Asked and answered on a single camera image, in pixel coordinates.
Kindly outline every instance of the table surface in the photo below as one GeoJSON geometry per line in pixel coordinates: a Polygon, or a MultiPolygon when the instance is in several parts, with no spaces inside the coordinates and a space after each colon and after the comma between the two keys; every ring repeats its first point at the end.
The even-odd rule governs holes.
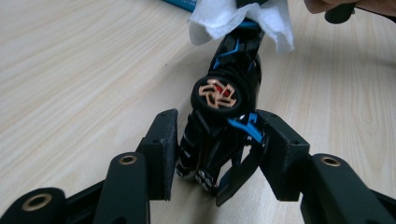
{"type": "MultiPolygon", "coordinates": [[[[193,46],[190,13],[160,0],[2,1],[0,214],[22,194],[67,197],[103,180],[135,151],[154,117],[179,111],[219,40],[193,46]]],[[[295,50],[260,48],[258,108],[278,114],[311,154],[341,157],[366,185],[396,198],[396,25],[357,10],[332,25],[290,1],[295,50]]],[[[175,177],[152,223],[303,223],[300,203],[275,199],[258,170],[226,204],[175,177]]]]}

